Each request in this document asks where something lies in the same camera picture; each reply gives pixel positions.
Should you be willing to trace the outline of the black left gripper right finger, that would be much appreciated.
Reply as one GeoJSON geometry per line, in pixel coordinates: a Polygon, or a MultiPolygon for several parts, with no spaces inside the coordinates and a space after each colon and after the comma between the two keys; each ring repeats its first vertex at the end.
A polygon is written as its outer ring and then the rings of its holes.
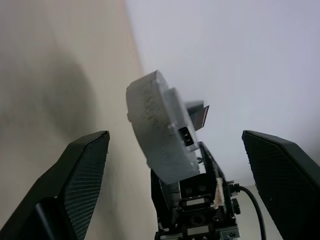
{"type": "Polygon", "coordinates": [[[242,141],[260,198],[284,240],[320,238],[320,167],[296,143],[245,130],[242,141]]]}

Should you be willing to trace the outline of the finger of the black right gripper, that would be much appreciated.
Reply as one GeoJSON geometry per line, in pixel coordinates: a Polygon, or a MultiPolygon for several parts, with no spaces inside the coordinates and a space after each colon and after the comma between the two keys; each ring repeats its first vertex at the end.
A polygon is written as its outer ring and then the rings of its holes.
{"type": "Polygon", "coordinates": [[[201,184],[198,189],[202,190],[201,194],[203,196],[211,197],[214,208],[225,208],[227,203],[225,175],[205,143],[199,142],[198,144],[205,169],[204,175],[206,176],[206,185],[201,184]]]}
{"type": "Polygon", "coordinates": [[[177,225],[180,201],[179,183],[165,184],[153,170],[150,172],[151,198],[158,222],[162,225],[177,225]]]}

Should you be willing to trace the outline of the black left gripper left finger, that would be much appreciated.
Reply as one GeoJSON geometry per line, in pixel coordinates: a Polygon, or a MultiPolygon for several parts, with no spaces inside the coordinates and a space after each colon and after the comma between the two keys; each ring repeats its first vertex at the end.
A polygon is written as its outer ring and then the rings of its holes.
{"type": "Polygon", "coordinates": [[[83,240],[99,195],[110,133],[71,142],[41,175],[0,231],[2,240],[83,240]]]}

